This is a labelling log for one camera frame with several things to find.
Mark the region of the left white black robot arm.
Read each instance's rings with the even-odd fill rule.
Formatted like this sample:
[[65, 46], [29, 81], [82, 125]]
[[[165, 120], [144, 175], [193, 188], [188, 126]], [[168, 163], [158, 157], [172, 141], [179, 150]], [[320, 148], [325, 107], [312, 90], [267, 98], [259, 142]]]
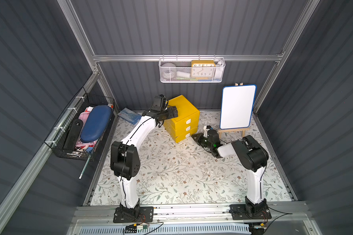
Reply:
[[165, 120], [175, 117], [178, 117], [177, 108], [169, 106], [169, 101], [164, 95], [157, 95], [151, 107], [143, 112], [133, 130], [121, 141], [112, 143], [110, 169], [120, 184], [122, 207], [128, 210], [139, 207], [134, 180], [141, 166], [139, 147], [156, 127], [161, 127]]

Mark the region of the yellow three-drawer cabinet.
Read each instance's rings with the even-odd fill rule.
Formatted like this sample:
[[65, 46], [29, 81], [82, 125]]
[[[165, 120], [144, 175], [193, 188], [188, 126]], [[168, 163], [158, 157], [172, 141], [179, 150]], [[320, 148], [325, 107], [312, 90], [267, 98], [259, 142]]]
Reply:
[[179, 143], [197, 132], [200, 111], [183, 95], [169, 100], [169, 105], [177, 108], [178, 117], [167, 119], [163, 126], [172, 139]]

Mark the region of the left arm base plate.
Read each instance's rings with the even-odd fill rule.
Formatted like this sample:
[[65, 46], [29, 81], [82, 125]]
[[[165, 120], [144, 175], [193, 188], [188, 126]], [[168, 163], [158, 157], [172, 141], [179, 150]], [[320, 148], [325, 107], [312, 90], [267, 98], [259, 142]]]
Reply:
[[129, 209], [122, 205], [115, 209], [113, 223], [140, 223], [152, 222], [154, 207], [138, 207]]

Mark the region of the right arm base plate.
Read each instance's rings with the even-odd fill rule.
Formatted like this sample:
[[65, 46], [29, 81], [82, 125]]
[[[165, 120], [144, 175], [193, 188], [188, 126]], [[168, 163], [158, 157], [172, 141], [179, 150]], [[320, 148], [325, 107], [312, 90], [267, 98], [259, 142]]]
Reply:
[[272, 218], [270, 210], [266, 204], [260, 203], [252, 205], [232, 204], [229, 206], [229, 213], [233, 220], [263, 220], [268, 221]]

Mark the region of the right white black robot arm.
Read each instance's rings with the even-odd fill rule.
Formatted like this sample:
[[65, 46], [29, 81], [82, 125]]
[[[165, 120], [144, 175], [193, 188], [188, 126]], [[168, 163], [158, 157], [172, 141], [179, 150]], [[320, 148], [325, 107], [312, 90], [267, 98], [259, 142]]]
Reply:
[[203, 133], [196, 133], [191, 136], [193, 140], [215, 158], [225, 158], [231, 155], [236, 156], [241, 165], [247, 170], [247, 195], [246, 205], [256, 208], [266, 205], [263, 177], [268, 165], [268, 152], [251, 135], [241, 139], [221, 143], [216, 130], [210, 126]]

